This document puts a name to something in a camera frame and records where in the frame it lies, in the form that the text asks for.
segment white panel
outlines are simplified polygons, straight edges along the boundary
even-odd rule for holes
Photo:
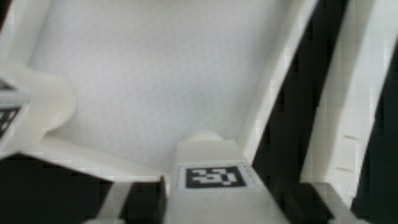
[[[351,0],[341,27],[302,180],[330,182],[346,205],[357,193],[376,102],[398,37],[398,1]]]
[[[163,170],[186,133],[236,139],[291,2],[53,1],[30,65],[76,90],[56,136]]]

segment curved white edge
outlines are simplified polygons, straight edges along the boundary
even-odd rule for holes
[[[328,182],[349,206],[398,38],[398,1],[351,0],[316,112],[303,182]]]
[[[248,162],[252,162],[255,156],[270,111],[273,108],[278,89],[282,86],[316,2],[316,0],[291,1],[286,19],[275,35],[275,45],[270,51],[270,60],[266,61],[262,72],[264,75],[254,93],[246,120],[238,137],[238,145],[243,149],[243,155]]]
[[[168,177],[165,172],[51,136],[23,154],[113,182],[152,182],[161,176]]]
[[[1,35],[0,59],[28,64],[51,0],[12,0]]]

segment black gap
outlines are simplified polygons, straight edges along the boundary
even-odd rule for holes
[[[348,0],[317,1],[254,159],[254,169],[273,192],[277,182],[296,183],[312,131]]]
[[[94,218],[111,182],[14,155],[0,160],[0,223],[81,224]]]
[[[398,46],[378,101],[351,211],[374,224],[398,222]]]
[[[165,181],[133,183],[120,219],[126,224],[161,224],[165,215]]]

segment white plastic part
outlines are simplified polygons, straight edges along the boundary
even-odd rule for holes
[[[12,0],[0,35],[0,60],[28,65],[53,0]]]
[[[222,140],[220,135],[209,130],[197,131],[184,137],[184,141],[220,141],[220,140]]]
[[[14,0],[0,56],[69,78],[78,110],[53,133],[168,170],[193,130],[252,160],[314,0]]]
[[[97,219],[117,219],[120,216],[133,183],[113,183],[97,213]]]
[[[325,183],[314,183],[312,187],[333,216],[328,224],[367,224],[364,220],[357,219],[330,185]]]
[[[181,189],[184,169],[225,167],[232,164],[243,164],[245,170],[239,174],[246,174],[250,187],[246,185],[243,188]],[[200,178],[214,181],[214,175]],[[165,224],[186,223],[287,224],[234,141],[184,141],[177,144]]]
[[[165,175],[131,161],[49,136],[42,139],[40,145],[28,148],[23,153],[113,182],[152,182]]]
[[[374,110],[398,37],[398,1],[351,0],[316,112],[303,182],[357,194]]]
[[[21,63],[8,61],[0,63],[0,78],[15,88],[8,93],[14,96],[0,96],[5,98],[0,106],[10,104],[21,106],[10,128],[12,134],[1,139],[7,141],[7,146],[1,145],[0,151],[8,152],[39,144],[46,132],[65,123],[76,109],[76,98],[63,79],[39,73]]]
[[[83,224],[124,224],[124,220],[120,219],[92,219]]]

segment white surface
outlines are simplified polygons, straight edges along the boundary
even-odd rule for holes
[[[46,137],[24,154],[113,182],[158,181],[165,175],[131,161]]]
[[[367,224],[365,221],[357,219],[330,185],[314,183],[312,187],[333,215],[330,224]]]
[[[328,182],[349,206],[398,37],[398,1],[353,0],[316,112],[302,181]]]
[[[92,219],[83,224],[124,224],[120,219]]]
[[[30,66],[69,78],[78,95],[56,136],[163,170],[193,130],[248,132],[254,152],[255,108],[273,105],[255,88],[280,87],[312,3],[53,0]]]
[[[103,201],[97,219],[117,219],[120,216],[133,183],[113,183]]]
[[[0,102],[0,106],[23,106],[8,128],[12,133],[0,142],[0,151],[14,151],[37,145],[46,132],[65,123],[76,109],[76,99],[63,79],[39,73],[21,63],[0,62],[0,78],[15,88],[14,94],[8,94],[14,95],[8,98],[14,102]]]
[[[223,157],[213,157],[206,149],[213,149]],[[245,189],[222,188],[197,191],[177,189],[177,169],[188,166],[227,166],[230,163],[246,163],[236,143],[230,141],[184,142],[177,146],[172,188],[166,201],[165,224],[287,224],[273,198],[257,178],[255,172],[248,169],[254,179],[254,187]]]

